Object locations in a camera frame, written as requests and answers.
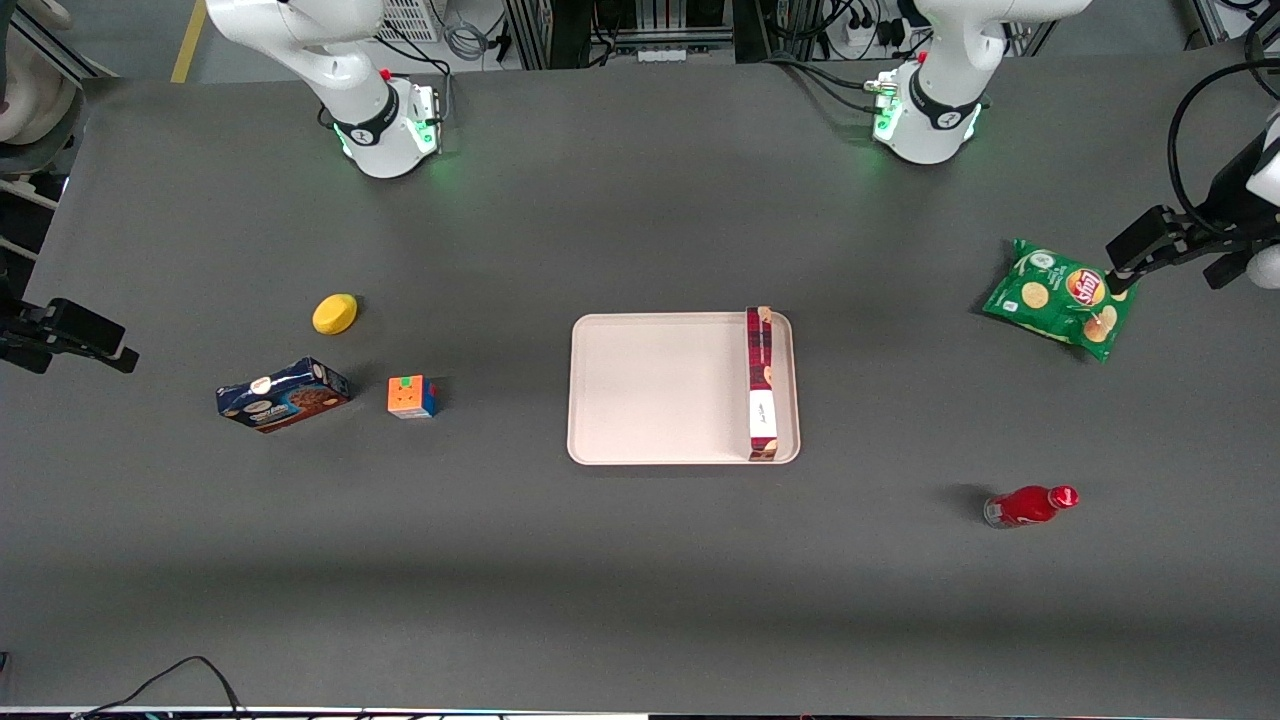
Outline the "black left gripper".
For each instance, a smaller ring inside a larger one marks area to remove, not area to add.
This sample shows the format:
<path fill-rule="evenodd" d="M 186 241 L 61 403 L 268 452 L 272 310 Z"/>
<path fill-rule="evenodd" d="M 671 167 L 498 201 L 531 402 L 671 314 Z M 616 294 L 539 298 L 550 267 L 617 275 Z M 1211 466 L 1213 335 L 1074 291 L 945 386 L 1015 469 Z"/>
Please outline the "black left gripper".
<path fill-rule="evenodd" d="M 1262 217 L 1207 231 L 1166 206 L 1151 208 L 1106 245 L 1112 268 L 1110 293 L 1124 295 L 1151 272 L 1207 255 L 1219 259 L 1203 269 L 1204 281 L 1210 288 L 1221 290 L 1243 277 L 1249 260 L 1262 249 Z"/>

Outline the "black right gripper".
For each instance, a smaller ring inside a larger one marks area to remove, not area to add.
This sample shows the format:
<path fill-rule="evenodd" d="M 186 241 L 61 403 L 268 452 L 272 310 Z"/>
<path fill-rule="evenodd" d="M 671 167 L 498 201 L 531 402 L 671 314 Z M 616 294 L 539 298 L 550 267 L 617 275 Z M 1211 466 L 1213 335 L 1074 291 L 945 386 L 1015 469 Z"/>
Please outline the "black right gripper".
<path fill-rule="evenodd" d="M 124 347 L 124 337 L 123 325 L 68 299 L 54 299 L 46 306 L 12 299 L 3 301 L 1 360 L 35 374 L 44 374 L 59 354 L 100 360 L 131 374 L 140 354 Z"/>

